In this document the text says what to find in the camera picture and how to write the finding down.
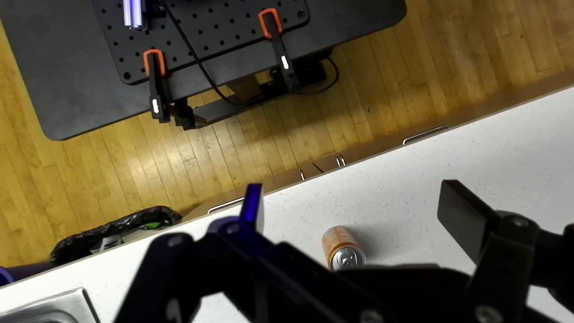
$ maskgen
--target cable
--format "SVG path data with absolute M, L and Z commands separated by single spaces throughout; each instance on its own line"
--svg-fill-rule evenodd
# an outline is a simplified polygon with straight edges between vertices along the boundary
M 334 85 L 340 82 L 342 73 L 340 73 L 338 62 L 336 62 L 333 57 L 327 57 L 327 60 L 331 62 L 331 66 L 333 66 L 334 71 L 336 71 L 334 80 L 329 82 L 326 87 L 320 87 L 320 89 L 317 89 L 317 91 L 297 91 L 299 94 L 318 94 L 318 93 L 329 91 L 331 87 L 334 87 Z
M 177 24 L 177 30 L 178 30 L 178 33 L 182 35 L 184 42 L 187 44 L 187 48 L 191 50 L 191 53 L 196 57 L 196 62 L 198 62 L 202 73 L 205 75 L 205 78 L 211 82 L 213 89 L 214 89 L 223 100 L 227 100 L 229 103 L 243 107 L 245 103 L 230 100 L 230 98 L 218 87 L 216 80 L 211 76 L 211 73 L 209 73 L 209 69 L 205 67 L 202 57 L 200 57 L 198 51 L 195 50 L 191 39 L 186 35 L 184 28 L 180 26 L 177 15 L 173 14 L 173 10 L 171 10 L 169 5 L 166 3 L 166 0 L 162 0 L 162 5 L 164 5 L 164 10 L 168 12 L 169 19 Z

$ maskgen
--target screw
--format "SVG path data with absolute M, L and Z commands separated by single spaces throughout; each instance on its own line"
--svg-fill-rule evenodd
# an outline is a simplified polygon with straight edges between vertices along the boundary
M 234 222 L 234 224 L 230 224 L 229 227 L 227 227 L 227 233 L 229 234 L 234 234 L 234 233 L 238 233 L 239 231 L 239 224 L 238 222 Z
M 356 247 L 342 247 L 333 256 L 333 268 L 349 268 L 349 267 L 360 267 L 365 263 L 365 256 Z
M 514 224 L 519 225 L 519 227 L 530 227 L 532 222 L 525 216 L 514 216 Z
M 503 323 L 503 313 L 494 308 L 494 306 L 489 306 L 489 304 L 480 304 L 476 310 L 474 310 L 474 315 L 478 317 L 480 323 Z
M 169 247 L 177 247 L 177 245 L 180 245 L 184 240 L 186 240 L 186 234 L 177 234 L 177 236 L 173 236 L 173 238 L 168 240 L 168 245 L 169 245 Z
M 361 323 L 385 323 L 383 315 L 378 310 L 363 310 Z

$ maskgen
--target white table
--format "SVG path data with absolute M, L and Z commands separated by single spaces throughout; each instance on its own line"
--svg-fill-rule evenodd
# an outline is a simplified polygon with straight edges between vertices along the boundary
M 494 207 L 519 211 L 561 233 L 574 222 L 573 105 L 574 89 L 566 89 L 270 193 L 265 233 L 326 261 L 322 234 L 347 224 L 369 245 L 370 261 L 437 261 L 473 272 L 474 263 L 437 218 L 442 179 L 462 179 Z M 200 238 L 213 218 L 230 213 L 238 207 L 171 231 Z M 101 319 L 114 320 L 150 242 L 143 238 L 4 286 L 0 312 L 85 286 Z M 574 320 L 546 290 L 535 288 L 530 303 L 561 320 Z M 230 315 L 243 320 L 223 297 L 209 297 L 198 320 Z

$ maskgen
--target black pegboard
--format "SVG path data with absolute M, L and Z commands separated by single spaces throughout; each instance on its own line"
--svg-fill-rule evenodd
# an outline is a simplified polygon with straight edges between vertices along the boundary
M 309 21 L 306 0 L 166 0 L 166 3 L 202 58 L 265 39 L 257 14 L 266 6 L 279 8 L 286 30 Z M 123 0 L 94 0 L 94 5 L 125 82 L 137 84 L 148 78 L 143 62 L 143 51 L 148 48 L 162 48 L 169 69 L 196 60 L 169 15 L 153 17 L 148 28 L 130 30 L 123 21 Z

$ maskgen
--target battery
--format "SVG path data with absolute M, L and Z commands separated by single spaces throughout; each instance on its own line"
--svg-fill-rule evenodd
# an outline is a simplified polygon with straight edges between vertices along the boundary
M 327 267 L 333 270 L 361 267 L 365 252 L 354 234 L 345 225 L 334 225 L 324 234 L 324 252 Z

